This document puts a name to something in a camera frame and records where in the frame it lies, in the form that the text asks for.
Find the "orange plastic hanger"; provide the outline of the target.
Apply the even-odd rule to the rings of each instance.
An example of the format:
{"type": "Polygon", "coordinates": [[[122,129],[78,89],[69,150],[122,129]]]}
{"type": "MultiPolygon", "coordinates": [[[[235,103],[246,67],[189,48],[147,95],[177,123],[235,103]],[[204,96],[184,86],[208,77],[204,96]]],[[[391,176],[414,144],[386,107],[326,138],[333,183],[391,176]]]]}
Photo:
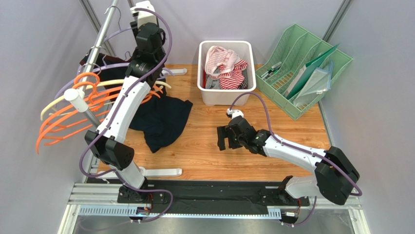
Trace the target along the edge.
{"type": "MultiPolygon", "coordinates": [[[[118,95],[118,92],[113,95],[110,95],[109,91],[103,91],[101,94],[98,95],[98,99],[92,99],[92,103],[87,103],[88,107],[93,113],[101,111],[104,106],[114,104],[114,101],[109,100],[111,98],[118,97],[118,95]]],[[[58,110],[55,113],[50,114],[50,116],[44,120],[40,127],[38,139],[35,145],[36,153],[39,153],[39,147],[43,139],[50,139],[51,142],[47,142],[44,144],[45,146],[50,146],[93,127],[92,124],[89,124],[64,136],[49,135],[51,133],[61,132],[68,128],[73,128],[75,126],[85,123],[87,119],[79,120],[77,122],[73,122],[70,124],[64,124],[64,122],[66,122],[69,118],[75,116],[77,113],[78,111],[75,109],[75,107],[73,107],[73,105],[70,104],[62,108],[61,110],[58,110]]]]}

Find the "red white striped top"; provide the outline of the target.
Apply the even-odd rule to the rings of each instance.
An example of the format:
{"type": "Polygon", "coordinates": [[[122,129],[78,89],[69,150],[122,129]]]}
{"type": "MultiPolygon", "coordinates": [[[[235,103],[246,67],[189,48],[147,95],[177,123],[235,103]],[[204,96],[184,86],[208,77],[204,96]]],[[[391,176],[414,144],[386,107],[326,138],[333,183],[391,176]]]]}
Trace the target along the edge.
{"type": "Polygon", "coordinates": [[[207,52],[204,76],[219,78],[222,90],[239,90],[238,86],[244,80],[242,71],[247,70],[248,65],[249,63],[233,50],[212,46],[207,52]]]}

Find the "grey garment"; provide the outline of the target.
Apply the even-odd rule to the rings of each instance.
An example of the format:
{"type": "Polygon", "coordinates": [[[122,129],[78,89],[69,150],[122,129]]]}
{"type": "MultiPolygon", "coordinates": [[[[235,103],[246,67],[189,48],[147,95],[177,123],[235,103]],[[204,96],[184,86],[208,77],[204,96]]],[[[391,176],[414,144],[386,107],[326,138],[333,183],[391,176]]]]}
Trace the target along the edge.
{"type": "Polygon", "coordinates": [[[205,75],[205,89],[221,90],[220,79],[205,75]]]}

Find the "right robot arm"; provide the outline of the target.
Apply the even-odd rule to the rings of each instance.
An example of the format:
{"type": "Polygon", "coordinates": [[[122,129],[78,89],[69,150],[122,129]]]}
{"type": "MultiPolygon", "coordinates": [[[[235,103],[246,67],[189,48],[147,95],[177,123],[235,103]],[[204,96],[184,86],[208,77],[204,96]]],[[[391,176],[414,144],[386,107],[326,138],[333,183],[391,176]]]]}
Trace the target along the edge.
{"type": "Polygon", "coordinates": [[[306,147],[286,140],[269,130],[256,130],[242,116],[228,125],[217,127],[219,149],[244,147],[252,154],[278,158],[311,173],[310,176],[287,176],[281,190],[292,198],[323,196],[328,201],[344,205],[349,196],[360,196],[356,190],[360,175],[345,153],[338,147],[328,150],[306,147]]]}

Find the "dark navy garment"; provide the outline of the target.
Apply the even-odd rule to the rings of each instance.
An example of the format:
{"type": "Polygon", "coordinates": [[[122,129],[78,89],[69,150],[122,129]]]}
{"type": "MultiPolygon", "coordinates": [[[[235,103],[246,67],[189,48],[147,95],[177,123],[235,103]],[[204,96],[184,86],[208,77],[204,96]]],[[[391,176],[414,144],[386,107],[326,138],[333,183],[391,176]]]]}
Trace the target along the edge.
{"type": "Polygon", "coordinates": [[[140,104],[129,128],[144,133],[144,139],[152,153],[173,144],[182,134],[193,103],[167,96],[164,87],[159,96],[140,104]]]}

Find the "black white striped top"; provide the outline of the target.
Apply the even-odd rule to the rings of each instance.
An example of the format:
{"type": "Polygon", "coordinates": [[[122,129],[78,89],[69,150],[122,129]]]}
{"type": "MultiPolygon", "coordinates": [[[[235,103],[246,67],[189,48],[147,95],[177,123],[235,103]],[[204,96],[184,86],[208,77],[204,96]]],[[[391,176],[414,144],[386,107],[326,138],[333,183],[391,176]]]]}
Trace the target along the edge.
{"type": "Polygon", "coordinates": [[[243,89],[247,89],[248,87],[248,75],[247,75],[247,70],[243,70],[242,71],[242,75],[244,77],[244,80],[241,82],[241,84],[238,86],[238,89],[243,90],[243,89]]]}

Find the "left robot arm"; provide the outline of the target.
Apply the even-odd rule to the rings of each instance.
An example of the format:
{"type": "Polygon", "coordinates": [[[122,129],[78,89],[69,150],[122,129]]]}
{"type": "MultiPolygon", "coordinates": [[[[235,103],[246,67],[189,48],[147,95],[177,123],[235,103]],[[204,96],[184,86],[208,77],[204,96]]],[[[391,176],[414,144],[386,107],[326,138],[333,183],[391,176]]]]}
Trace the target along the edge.
{"type": "Polygon", "coordinates": [[[148,180],[133,161],[134,149],[124,141],[138,107],[161,77],[167,59],[163,49],[166,33],[152,22],[137,25],[133,32],[137,47],[118,97],[97,130],[87,131],[85,141],[92,154],[123,182],[119,194],[142,203],[149,198],[148,180]]]}

